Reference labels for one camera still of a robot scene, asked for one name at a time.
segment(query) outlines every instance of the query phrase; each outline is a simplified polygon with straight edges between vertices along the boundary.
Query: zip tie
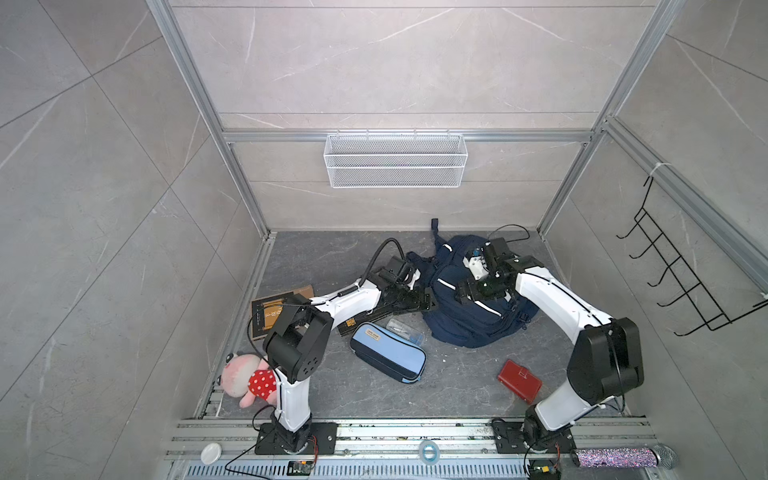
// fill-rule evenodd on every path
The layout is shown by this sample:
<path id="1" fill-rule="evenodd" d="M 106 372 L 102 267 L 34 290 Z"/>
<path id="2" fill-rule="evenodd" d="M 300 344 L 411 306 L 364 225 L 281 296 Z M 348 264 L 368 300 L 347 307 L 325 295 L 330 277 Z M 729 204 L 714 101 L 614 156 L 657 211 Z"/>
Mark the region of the zip tie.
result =
<path id="1" fill-rule="evenodd" d="M 656 169 L 659 168 L 662 165 L 669 165 L 670 167 L 672 166 L 672 164 L 665 164 L 664 162 L 657 162 L 656 165 L 654 165 L 654 169 L 651 170 L 650 173 L 648 174 L 648 177 L 653 177 L 654 172 L 656 171 Z"/>

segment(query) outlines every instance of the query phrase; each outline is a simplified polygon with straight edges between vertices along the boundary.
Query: glitter tube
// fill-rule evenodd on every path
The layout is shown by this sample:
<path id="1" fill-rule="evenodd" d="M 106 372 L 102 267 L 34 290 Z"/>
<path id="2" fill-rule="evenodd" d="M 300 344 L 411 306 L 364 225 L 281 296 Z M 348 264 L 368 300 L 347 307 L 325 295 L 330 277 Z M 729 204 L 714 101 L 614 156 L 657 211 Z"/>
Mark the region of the glitter tube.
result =
<path id="1" fill-rule="evenodd" d="M 580 467 L 644 468 L 655 467 L 658 460 L 648 447 L 632 449 L 579 449 L 575 450 Z"/>

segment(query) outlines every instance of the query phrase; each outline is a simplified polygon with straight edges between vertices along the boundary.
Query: robotic arm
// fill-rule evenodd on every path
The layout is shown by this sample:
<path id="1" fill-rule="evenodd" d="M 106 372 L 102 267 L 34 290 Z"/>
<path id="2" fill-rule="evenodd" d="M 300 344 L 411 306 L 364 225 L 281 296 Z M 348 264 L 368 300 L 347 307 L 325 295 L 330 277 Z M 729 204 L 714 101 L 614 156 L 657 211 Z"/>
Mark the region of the robotic arm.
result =
<path id="1" fill-rule="evenodd" d="M 465 265 L 473 278 L 457 287 L 457 300 L 501 298 L 514 289 L 539 306 L 574 344 L 566 381 L 526 412 L 523 437 L 531 449 L 546 449 L 562 429 L 643 383 L 640 335 L 631 320 L 613 319 L 589 305 L 536 259 L 510 252 L 504 239 L 491 240 L 482 251 L 471 252 Z M 405 260 L 393 257 L 370 280 L 369 270 L 352 285 L 328 295 L 309 300 L 289 297 L 286 304 L 290 306 L 283 308 L 264 340 L 279 380 L 273 422 L 287 452 L 297 453 L 306 446 L 312 418 L 310 375 L 323 360 L 330 331 L 362 312 L 378 319 L 432 307 L 431 300 L 424 300 L 429 292 L 415 285 L 419 271 Z M 388 308 L 380 314 L 385 297 L 400 298 L 402 310 Z"/>

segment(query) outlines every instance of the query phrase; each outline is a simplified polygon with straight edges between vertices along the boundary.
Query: white lid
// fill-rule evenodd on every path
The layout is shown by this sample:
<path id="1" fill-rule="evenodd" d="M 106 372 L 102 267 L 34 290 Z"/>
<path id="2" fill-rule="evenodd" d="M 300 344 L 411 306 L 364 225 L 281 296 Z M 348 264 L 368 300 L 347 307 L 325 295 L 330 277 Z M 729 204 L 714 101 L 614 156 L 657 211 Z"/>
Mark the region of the white lid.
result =
<path id="1" fill-rule="evenodd" d="M 221 445 L 216 442 L 205 445 L 205 448 L 200 453 L 200 460 L 205 465 L 210 465 L 221 457 Z"/>

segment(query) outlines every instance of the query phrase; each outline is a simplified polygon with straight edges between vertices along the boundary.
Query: backpack strap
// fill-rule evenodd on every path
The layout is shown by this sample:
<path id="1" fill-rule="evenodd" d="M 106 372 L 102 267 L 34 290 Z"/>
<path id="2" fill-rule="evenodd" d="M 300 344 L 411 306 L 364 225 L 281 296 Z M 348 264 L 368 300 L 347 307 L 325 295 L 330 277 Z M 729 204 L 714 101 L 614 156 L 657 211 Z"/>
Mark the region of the backpack strap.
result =
<path id="1" fill-rule="evenodd" d="M 440 247 L 448 243 L 445 241 L 444 238 L 440 237 L 440 233 L 438 233 L 437 231 L 437 223 L 438 223 L 438 219 L 433 218 L 432 219 L 432 235 L 435 236 L 435 252 L 440 250 Z"/>

